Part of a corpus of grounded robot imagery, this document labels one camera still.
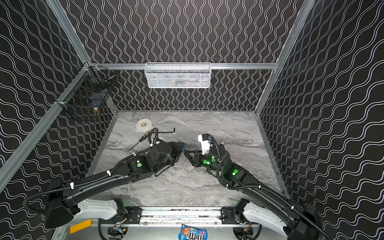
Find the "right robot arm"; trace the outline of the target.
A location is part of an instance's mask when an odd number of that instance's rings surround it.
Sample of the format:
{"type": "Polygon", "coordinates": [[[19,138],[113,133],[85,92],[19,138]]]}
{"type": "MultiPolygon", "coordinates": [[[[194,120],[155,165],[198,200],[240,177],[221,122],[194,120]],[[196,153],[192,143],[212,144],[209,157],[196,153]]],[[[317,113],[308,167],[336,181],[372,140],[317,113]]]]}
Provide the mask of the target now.
{"type": "Polygon", "coordinates": [[[247,196],[233,208],[229,222],[259,224],[288,240],[331,239],[321,226],[321,218],[313,205],[300,205],[269,188],[234,163],[223,145],[212,147],[206,154],[186,151],[185,156],[193,167],[206,168],[224,188],[247,196]]]}

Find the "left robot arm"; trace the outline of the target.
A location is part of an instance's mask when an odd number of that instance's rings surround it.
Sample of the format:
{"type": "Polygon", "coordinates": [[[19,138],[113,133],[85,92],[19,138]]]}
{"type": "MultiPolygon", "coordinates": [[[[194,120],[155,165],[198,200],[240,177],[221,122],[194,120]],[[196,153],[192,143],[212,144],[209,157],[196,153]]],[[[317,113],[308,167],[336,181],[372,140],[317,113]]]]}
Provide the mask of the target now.
{"type": "Polygon", "coordinates": [[[174,166],[185,152],[183,142],[157,144],[119,161],[112,169],[73,182],[56,178],[49,190],[27,197],[23,207],[45,216],[48,229],[70,223],[81,214],[80,203],[109,189],[135,183],[174,166]]]}

